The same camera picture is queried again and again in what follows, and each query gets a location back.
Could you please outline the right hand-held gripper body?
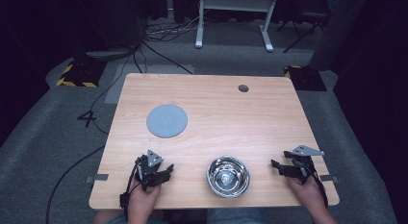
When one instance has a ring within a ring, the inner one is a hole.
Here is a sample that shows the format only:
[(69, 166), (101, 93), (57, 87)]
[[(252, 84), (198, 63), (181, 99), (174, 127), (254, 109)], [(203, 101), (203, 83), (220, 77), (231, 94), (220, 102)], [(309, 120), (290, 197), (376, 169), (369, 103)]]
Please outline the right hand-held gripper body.
[(312, 156), (323, 156), (324, 152), (301, 144), (294, 148), (291, 154), (293, 165), (300, 169), (299, 180), (304, 185), (307, 179), (317, 172)]

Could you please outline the person's right hand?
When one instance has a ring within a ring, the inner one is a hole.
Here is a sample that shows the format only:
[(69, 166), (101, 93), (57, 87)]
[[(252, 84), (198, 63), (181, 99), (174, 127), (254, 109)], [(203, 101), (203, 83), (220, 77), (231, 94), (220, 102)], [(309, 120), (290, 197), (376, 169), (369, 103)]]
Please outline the person's right hand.
[(317, 222), (319, 217), (326, 212), (326, 207), (315, 179), (310, 176), (303, 185), (294, 178), (286, 177), (286, 181), (299, 202)]

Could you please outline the grey curtain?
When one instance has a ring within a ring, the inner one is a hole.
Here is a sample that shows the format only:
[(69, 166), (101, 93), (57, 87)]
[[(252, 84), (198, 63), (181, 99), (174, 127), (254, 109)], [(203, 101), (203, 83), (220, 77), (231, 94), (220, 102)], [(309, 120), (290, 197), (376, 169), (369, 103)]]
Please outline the grey curtain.
[(366, 0), (327, 0), (331, 12), (325, 31), (308, 66), (326, 71), (336, 60)]

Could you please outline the person's left hand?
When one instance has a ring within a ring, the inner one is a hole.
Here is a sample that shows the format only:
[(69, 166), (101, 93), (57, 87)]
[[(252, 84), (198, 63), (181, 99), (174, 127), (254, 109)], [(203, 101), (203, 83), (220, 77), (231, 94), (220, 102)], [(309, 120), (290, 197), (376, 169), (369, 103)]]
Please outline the person's left hand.
[(141, 186), (135, 187), (130, 195), (129, 215), (132, 217), (148, 216), (153, 211), (160, 192), (160, 186), (152, 187), (149, 191), (144, 191)]

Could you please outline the white metal desk frame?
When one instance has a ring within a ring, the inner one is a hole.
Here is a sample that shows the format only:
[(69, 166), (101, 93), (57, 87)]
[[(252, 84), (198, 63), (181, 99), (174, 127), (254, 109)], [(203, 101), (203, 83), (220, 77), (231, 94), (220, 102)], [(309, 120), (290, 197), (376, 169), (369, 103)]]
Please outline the white metal desk frame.
[(198, 27), (196, 32), (195, 47), (203, 47), (204, 12), (206, 10), (225, 10), (238, 12), (265, 12), (266, 19), (259, 26), (266, 50), (272, 52), (274, 47), (268, 35), (268, 26), (274, 11), (276, 0), (199, 0)]

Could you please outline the stainless steel bowl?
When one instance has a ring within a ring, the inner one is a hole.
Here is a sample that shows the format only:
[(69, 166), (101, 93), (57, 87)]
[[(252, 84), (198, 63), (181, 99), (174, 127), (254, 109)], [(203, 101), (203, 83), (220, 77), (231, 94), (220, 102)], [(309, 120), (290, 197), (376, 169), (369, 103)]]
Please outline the stainless steel bowl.
[(206, 172), (210, 189), (223, 198), (243, 195), (250, 184), (250, 173), (246, 165), (232, 156), (221, 156), (209, 163)]

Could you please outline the person's left leg in jeans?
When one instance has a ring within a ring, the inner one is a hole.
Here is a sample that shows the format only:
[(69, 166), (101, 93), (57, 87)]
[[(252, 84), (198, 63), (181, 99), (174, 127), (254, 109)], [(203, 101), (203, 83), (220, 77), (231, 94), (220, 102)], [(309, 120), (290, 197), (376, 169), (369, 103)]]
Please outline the person's left leg in jeans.
[[(92, 219), (92, 224), (128, 224), (122, 211), (97, 212)], [(158, 214), (152, 212), (146, 224), (167, 224)]]

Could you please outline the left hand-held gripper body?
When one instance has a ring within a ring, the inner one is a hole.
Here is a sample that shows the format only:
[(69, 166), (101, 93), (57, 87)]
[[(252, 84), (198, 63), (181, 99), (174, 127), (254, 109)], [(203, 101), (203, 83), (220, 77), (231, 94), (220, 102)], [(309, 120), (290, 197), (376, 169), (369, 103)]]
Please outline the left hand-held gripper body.
[(136, 180), (140, 182), (144, 191), (147, 191), (149, 187), (149, 180), (153, 175), (159, 173), (159, 168), (164, 159), (153, 152), (148, 150), (146, 155), (142, 155), (136, 159)]

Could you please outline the gray round plate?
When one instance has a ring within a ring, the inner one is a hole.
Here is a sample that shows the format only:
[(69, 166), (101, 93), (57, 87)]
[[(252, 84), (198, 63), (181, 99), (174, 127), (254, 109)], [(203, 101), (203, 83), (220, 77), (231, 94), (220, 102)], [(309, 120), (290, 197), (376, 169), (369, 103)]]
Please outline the gray round plate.
[(187, 113), (173, 104), (154, 108), (146, 118), (149, 132), (161, 138), (176, 137), (186, 129), (187, 125)]

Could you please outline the black tripod stand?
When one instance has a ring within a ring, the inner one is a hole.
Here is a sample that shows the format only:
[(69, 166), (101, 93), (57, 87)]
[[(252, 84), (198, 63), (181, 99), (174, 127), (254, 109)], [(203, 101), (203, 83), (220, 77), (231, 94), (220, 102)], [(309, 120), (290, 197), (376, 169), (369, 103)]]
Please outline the black tripod stand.
[[(283, 22), (278, 27), (277, 32), (282, 31), (289, 23), (291, 23), (295, 33), (297, 34), (297, 39), (284, 50), (284, 53), (287, 53), (289, 50), (294, 48), (305, 37), (312, 35), (316, 28), (320, 28), (320, 30), (323, 32), (324, 26), (328, 22), (330, 15), (330, 12), (297, 12), (294, 19)], [(309, 25), (309, 28), (304, 29), (303, 32), (300, 33), (297, 26), (304, 24)]]

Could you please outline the person's leg in jeans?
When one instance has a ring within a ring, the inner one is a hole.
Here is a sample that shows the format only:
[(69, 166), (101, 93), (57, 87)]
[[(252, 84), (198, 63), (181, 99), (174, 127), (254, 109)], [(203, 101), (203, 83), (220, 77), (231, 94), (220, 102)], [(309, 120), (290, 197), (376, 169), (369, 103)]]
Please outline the person's leg in jeans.
[(268, 224), (262, 208), (208, 209), (207, 224)]
[[(122, 211), (97, 212), (92, 219), (92, 224), (128, 224)], [(146, 224), (167, 224), (158, 214), (152, 212)]]

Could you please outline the black yellow striped base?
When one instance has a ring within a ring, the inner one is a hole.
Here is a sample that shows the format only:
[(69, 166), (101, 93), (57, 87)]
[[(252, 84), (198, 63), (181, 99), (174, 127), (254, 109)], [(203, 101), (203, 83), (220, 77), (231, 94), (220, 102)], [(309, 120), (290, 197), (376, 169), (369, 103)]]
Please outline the black yellow striped base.
[(105, 70), (106, 62), (76, 62), (71, 61), (60, 79), (57, 86), (67, 87), (99, 87), (99, 81)]
[(288, 65), (284, 75), (293, 82), (296, 90), (326, 91), (326, 86), (318, 71), (308, 66)]

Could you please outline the person's right leg in jeans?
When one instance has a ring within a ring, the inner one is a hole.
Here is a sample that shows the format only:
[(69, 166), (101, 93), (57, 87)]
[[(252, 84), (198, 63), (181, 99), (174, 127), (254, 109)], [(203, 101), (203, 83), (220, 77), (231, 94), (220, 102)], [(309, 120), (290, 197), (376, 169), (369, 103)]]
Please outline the person's right leg in jeans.
[(262, 208), (208, 209), (207, 224), (268, 224)]

